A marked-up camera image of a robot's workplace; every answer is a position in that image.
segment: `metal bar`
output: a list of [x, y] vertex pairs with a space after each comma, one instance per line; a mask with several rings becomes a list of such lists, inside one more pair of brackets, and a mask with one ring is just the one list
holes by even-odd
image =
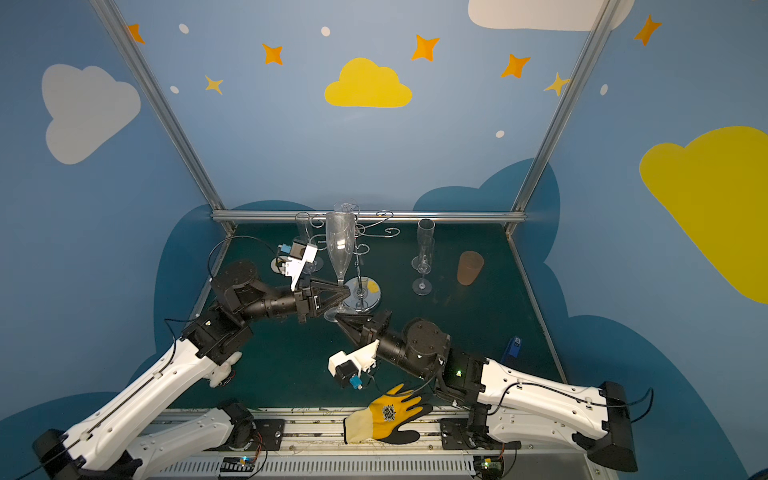
[[[293, 222], [301, 210], [214, 210], [211, 217], [217, 222], [233, 223], [281, 223]], [[325, 219], [325, 211], [310, 211]], [[392, 212], [392, 223], [415, 223], [422, 218], [430, 218], [436, 223], [518, 223], [525, 221], [523, 212]], [[381, 220], [375, 211], [363, 211], [360, 220]]]
[[[560, 98], [557, 109], [554, 111], [552, 120], [547, 128], [547, 133], [544, 136], [544, 140], [541, 142], [541, 146], [534, 157], [531, 168], [528, 169], [528, 173], [525, 175], [518, 196], [515, 198], [515, 202], [512, 204], [512, 211], [524, 212], [528, 206], [528, 201], [531, 199], [533, 190], [536, 188], [541, 175], [544, 173], [544, 168], [547, 166], [554, 148], [558, 144], [560, 135], [565, 129], [565, 125], [568, 123], [568, 119], [576, 106], [581, 92], [584, 90], [584, 86], [587, 84], [589, 75], [592, 73], [592, 69], [598, 62], [600, 53], [603, 51], [605, 42], [611, 33], [611, 22], [614, 17], [614, 13], [617, 10], [621, 0], [605, 0], [600, 12], [598, 13], [595, 23], [592, 26], [592, 30], [587, 36], [587, 41], [584, 43], [584, 47], [581, 49], [576, 66], [571, 73], [571, 81], [568, 82], [568, 87], [565, 93]], [[515, 224], [510, 223], [507, 225], [507, 230], [514, 230]]]
[[[141, 86], [144, 94], [147, 95], [149, 103], [152, 105], [158, 118], [160, 118], [160, 123], [162, 123], [168, 136], [174, 142], [181, 159], [189, 168], [192, 177], [197, 182], [200, 190], [202, 190], [208, 204], [215, 210], [225, 209], [226, 207], [216, 192], [213, 182], [208, 177], [208, 173], [205, 171], [200, 158], [192, 147], [192, 143], [187, 138], [179, 120], [176, 118], [173, 110], [171, 110], [168, 100], [163, 95], [162, 88], [154, 77], [147, 60], [141, 54], [141, 50], [129, 34], [120, 9], [114, 3], [114, 0], [91, 0], [91, 5], [101, 19], [101, 23], [104, 24], [107, 32], [112, 37], [112, 41], [114, 41], [118, 51], [123, 56], [125, 63], [136, 77], [136, 81]], [[228, 234], [231, 235], [234, 232], [233, 224], [222, 223], [222, 226]]]
[[[227, 251], [230, 249], [230, 244], [232, 244], [232, 240], [228, 240], [221, 244], [221, 248], [219, 249], [219, 254], [216, 255], [216, 259], [214, 260], [214, 265], [210, 268], [210, 271], [213, 272], [214, 275], [219, 273], [221, 264], [224, 263], [224, 257], [227, 256]], [[205, 307], [205, 303], [208, 300], [209, 294], [210, 294], [210, 277], [206, 278], [205, 280], [205, 285], [203, 285], [203, 289], [200, 291], [200, 295], [197, 298], [197, 302], [195, 302], [194, 304], [194, 308], [192, 309], [192, 313], [190, 314], [189, 320], [194, 320], [200, 316], [200, 314], [203, 312], [203, 308]]]
[[544, 323], [544, 316], [541, 314], [541, 309], [538, 307], [538, 302], [536, 301], [536, 295], [533, 294], [533, 287], [531, 287], [531, 282], [528, 280], [528, 274], [525, 273], [525, 267], [523, 267], [522, 259], [520, 258], [520, 253], [518, 253], [518, 248], [515, 246], [515, 242], [512, 239], [511, 232], [507, 233], [507, 241], [509, 242], [509, 248], [512, 250], [512, 256], [515, 258], [515, 263], [518, 266], [518, 270], [520, 270], [520, 276], [523, 278], [523, 284], [525, 285], [525, 291], [528, 292], [528, 298], [531, 301], [531, 305], [533, 306], [533, 311], [536, 315], [536, 319], [538, 320], [538, 324], [541, 325], [541, 329], [544, 330], [544, 337], [547, 339], [547, 345], [549, 346], [549, 353], [552, 354], [552, 359], [554, 360], [554, 366], [557, 367], [558, 373], [560, 374], [560, 380], [563, 383], [568, 383], [568, 380], [565, 378], [565, 371], [563, 370], [563, 365], [560, 363], [560, 358], [558, 357], [558, 353], [554, 350], [554, 343], [552, 342], [552, 337], [549, 336], [549, 329], [547, 329], [547, 324]]

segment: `blue connector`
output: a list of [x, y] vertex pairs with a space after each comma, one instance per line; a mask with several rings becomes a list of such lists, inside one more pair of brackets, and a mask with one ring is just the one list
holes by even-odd
[[352, 388], [356, 390], [362, 389], [362, 381], [360, 380], [360, 377], [358, 377], [357, 375], [349, 379], [349, 383], [352, 385]]

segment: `robotic arm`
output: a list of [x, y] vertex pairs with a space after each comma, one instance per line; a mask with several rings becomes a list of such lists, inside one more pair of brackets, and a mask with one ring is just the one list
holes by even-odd
[[216, 301], [149, 370], [66, 432], [41, 435], [33, 449], [48, 476], [141, 480], [205, 449], [247, 447], [256, 426], [248, 410], [235, 402], [158, 434], [139, 434], [198, 380], [219, 385], [253, 336], [253, 322], [296, 313], [305, 323], [349, 296], [345, 286], [303, 274], [304, 264], [315, 256], [314, 245], [295, 242], [281, 249], [288, 256], [281, 271], [291, 277], [291, 287], [266, 285], [247, 260], [228, 265], [210, 281]]
[[390, 332], [390, 315], [336, 315], [339, 328], [359, 348], [330, 358], [329, 371], [340, 385], [359, 388], [361, 373], [374, 367], [376, 358], [384, 359], [426, 382], [434, 379], [439, 398], [471, 407], [465, 433], [477, 435], [478, 442], [483, 437], [501, 443], [515, 440], [510, 429], [504, 431], [499, 409], [521, 409], [572, 428], [571, 441], [586, 450], [591, 461], [622, 472], [637, 471], [621, 385], [584, 387], [542, 379], [452, 347], [451, 337], [425, 319], [414, 319], [402, 334]]

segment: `blue object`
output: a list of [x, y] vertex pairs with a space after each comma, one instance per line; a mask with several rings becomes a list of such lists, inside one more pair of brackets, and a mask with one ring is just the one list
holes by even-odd
[[349, 383], [351, 383], [352, 387], [356, 390], [360, 390], [362, 388], [362, 380], [360, 380], [360, 377], [357, 375], [349, 379]]
[[511, 340], [509, 340], [509, 343], [507, 344], [507, 349], [504, 351], [504, 355], [502, 356], [502, 365], [508, 366], [510, 368], [514, 368], [514, 360], [518, 358], [518, 354], [520, 353], [520, 345], [522, 345], [523, 341], [519, 336], [513, 337]]

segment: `plastic tumbler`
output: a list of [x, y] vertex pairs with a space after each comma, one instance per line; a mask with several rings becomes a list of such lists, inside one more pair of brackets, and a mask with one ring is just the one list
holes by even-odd
[[472, 285], [485, 264], [482, 255], [471, 250], [462, 253], [458, 259], [456, 279], [462, 285]]

